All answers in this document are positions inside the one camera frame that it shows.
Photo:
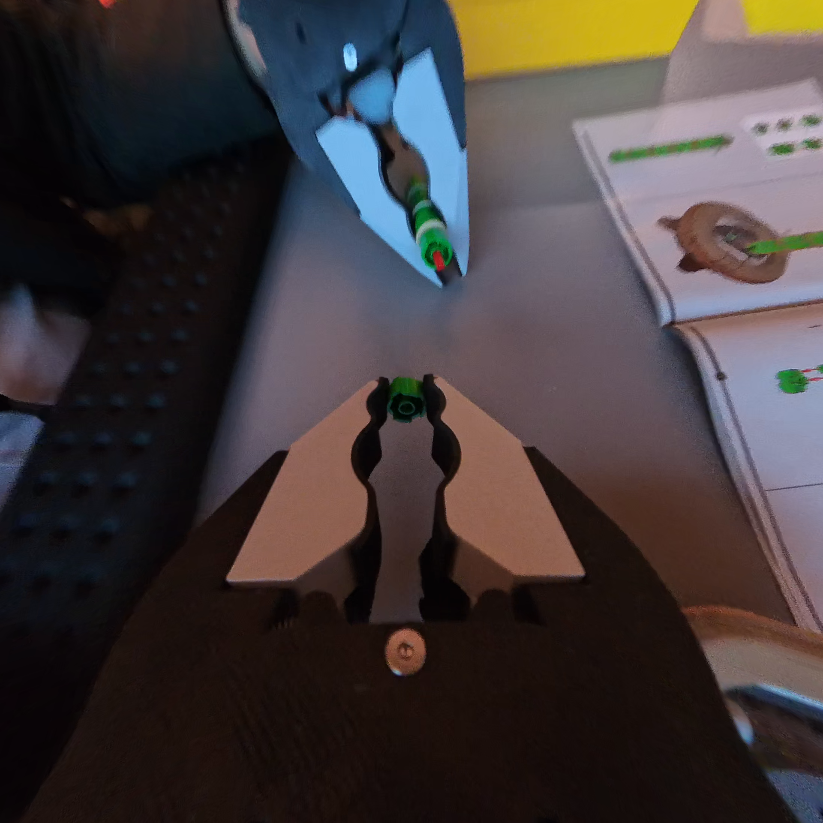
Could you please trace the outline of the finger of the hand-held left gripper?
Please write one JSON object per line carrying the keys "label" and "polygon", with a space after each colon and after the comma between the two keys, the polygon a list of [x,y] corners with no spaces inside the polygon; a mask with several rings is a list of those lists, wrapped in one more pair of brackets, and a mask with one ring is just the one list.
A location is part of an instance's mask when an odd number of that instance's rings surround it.
{"label": "finger of the hand-held left gripper", "polygon": [[354,201],[360,220],[417,273],[443,287],[443,275],[423,262],[412,234],[404,199],[407,184],[396,198],[386,183],[382,155],[369,127],[351,116],[337,116],[318,129],[316,136]]}
{"label": "finger of the hand-held left gripper", "polygon": [[404,64],[397,78],[393,115],[400,135],[426,165],[430,200],[445,223],[458,271],[466,276],[468,149],[458,137],[432,48]]}

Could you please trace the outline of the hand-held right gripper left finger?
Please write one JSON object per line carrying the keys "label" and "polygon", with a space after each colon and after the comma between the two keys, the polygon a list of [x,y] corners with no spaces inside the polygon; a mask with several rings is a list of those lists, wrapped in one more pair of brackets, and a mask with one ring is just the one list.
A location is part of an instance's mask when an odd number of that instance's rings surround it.
{"label": "hand-held right gripper left finger", "polygon": [[375,490],[389,382],[369,381],[295,440],[225,581],[329,595],[351,623],[371,616],[382,558]]}

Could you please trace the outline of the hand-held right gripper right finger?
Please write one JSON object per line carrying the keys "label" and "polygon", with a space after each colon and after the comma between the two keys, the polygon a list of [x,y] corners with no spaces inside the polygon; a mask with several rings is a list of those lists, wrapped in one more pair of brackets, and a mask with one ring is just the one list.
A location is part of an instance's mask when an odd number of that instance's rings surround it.
{"label": "hand-held right gripper right finger", "polygon": [[583,581],[522,441],[444,378],[426,375],[422,389],[443,475],[420,556],[422,619],[465,620],[487,592]]}

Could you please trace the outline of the green bamboo stalk model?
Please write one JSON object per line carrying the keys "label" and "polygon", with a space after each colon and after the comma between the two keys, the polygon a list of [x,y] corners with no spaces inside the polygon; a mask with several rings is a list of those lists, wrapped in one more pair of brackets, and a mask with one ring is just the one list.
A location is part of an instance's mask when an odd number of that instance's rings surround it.
{"label": "green bamboo stalk model", "polygon": [[437,275],[443,274],[453,261],[454,247],[445,218],[430,197],[427,181],[413,175],[406,185],[404,199],[411,232],[423,262]]}

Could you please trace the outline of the yellow plastic bin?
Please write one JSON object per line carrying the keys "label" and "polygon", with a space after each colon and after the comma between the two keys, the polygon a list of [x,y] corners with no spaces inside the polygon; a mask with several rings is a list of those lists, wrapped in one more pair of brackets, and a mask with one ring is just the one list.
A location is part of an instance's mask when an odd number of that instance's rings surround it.
{"label": "yellow plastic bin", "polygon": [[[696,1],[452,1],[468,79],[668,56]],[[710,38],[771,45],[821,34],[821,2],[706,2]]]}

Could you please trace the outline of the small green round brick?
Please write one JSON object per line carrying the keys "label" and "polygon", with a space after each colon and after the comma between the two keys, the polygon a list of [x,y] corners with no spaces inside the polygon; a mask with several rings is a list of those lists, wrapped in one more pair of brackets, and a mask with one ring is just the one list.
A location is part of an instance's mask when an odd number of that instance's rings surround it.
{"label": "small green round brick", "polygon": [[427,403],[423,382],[417,378],[397,376],[388,388],[387,413],[396,422],[411,423],[425,417]]}

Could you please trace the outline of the open instruction booklet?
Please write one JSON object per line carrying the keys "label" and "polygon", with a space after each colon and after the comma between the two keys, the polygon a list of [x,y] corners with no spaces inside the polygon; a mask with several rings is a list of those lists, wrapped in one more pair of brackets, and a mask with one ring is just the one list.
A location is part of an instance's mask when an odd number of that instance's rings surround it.
{"label": "open instruction booklet", "polygon": [[575,139],[796,624],[822,629],[822,104],[814,80],[581,118]]}

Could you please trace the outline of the tan round pot base model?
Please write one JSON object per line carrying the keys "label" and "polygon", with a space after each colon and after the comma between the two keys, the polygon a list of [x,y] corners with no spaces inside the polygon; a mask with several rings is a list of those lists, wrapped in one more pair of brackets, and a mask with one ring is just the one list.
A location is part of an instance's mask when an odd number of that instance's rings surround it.
{"label": "tan round pot base model", "polygon": [[736,730],[796,815],[821,819],[821,634],[740,609],[683,614]]}

